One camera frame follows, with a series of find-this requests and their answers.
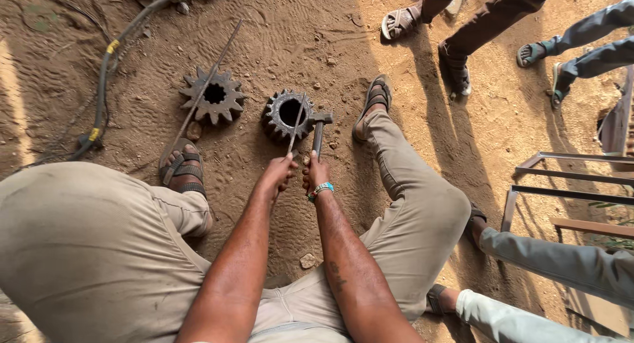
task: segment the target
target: tattoo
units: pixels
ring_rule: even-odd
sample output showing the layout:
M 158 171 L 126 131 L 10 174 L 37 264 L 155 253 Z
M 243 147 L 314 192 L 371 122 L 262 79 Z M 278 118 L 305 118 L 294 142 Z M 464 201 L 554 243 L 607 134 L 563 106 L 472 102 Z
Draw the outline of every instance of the tattoo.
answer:
M 333 274 L 337 275 L 337 278 L 335 279 L 335 287 L 337 289 L 337 292 L 343 291 L 343 288 L 341 286 L 343 286 L 344 283 L 346 283 L 347 281 L 341 278 L 341 275 L 339 274 L 339 266 L 337 266 L 334 261 L 330 262 L 330 271 L 332 271 Z

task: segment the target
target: gear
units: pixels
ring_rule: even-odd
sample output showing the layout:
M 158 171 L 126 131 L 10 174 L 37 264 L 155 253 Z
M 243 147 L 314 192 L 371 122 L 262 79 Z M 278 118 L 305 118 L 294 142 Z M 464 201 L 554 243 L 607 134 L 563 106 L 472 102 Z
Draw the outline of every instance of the gear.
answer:
M 262 126 L 268 137 L 277 142 L 290 141 L 293 136 L 297 112 L 301 106 L 303 93 L 290 92 L 286 89 L 276 92 L 266 102 L 262 112 Z M 313 113 L 313 103 L 306 96 L 304 113 L 297 125 L 297 137 L 299 140 L 308 136 L 313 131 L 313 125 L 308 124 L 308 117 Z
M 178 92 L 190 97 L 191 99 L 181 105 L 181 109 L 189 109 L 194 104 L 196 96 L 200 93 L 202 87 L 207 81 L 207 73 L 201 67 L 196 67 L 198 79 L 191 76 L 183 78 L 190 85 L 190 88 L 179 89 Z M 228 122 L 232 122 L 234 118 L 240 116 L 243 110 L 244 99 L 246 95 L 240 93 L 240 81 L 231 80 L 231 71 L 222 74 L 214 74 L 209 82 L 205 94 L 196 109 L 195 118 L 197 121 L 202 120 L 205 114 L 209 114 L 212 125 L 218 124 L 219 115 Z

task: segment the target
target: turquoise bracelet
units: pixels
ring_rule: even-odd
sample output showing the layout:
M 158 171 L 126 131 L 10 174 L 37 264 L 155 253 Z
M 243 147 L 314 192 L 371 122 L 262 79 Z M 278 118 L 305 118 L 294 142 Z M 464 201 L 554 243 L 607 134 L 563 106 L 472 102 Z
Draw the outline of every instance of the turquoise bracelet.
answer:
M 317 194 L 319 194 L 319 192 L 321 191 L 325 191 L 326 189 L 329 189 L 332 192 L 335 191 L 335 187 L 333 187 L 330 182 L 322 183 L 315 187 L 315 190 L 312 193 L 306 194 L 306 196 L 308 197 L 308 201 L 310 201 L 311 203 L 315 203 L 315 198 L 317 198 Z

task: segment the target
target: hammer handle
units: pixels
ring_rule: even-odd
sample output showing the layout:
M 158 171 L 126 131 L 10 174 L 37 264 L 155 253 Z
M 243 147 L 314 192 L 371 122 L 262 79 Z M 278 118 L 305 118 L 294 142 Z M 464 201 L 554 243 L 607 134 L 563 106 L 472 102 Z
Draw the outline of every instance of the hammer handle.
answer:
M 317 152 L 317 159 L 321 154 L 321 140 L 323 139 L 323 121 L 317 121 L 313 136 L 313 150 Z

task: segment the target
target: hammer head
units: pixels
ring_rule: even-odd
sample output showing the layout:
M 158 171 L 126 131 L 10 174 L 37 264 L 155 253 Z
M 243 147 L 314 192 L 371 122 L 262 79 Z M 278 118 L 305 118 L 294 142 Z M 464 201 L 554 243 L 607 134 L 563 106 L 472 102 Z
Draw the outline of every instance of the hammer head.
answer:
M 320 121 L 324 124 L 332 124 L 332 112 L 315 112 L 308 117 L 308 125 L 315 125 Z

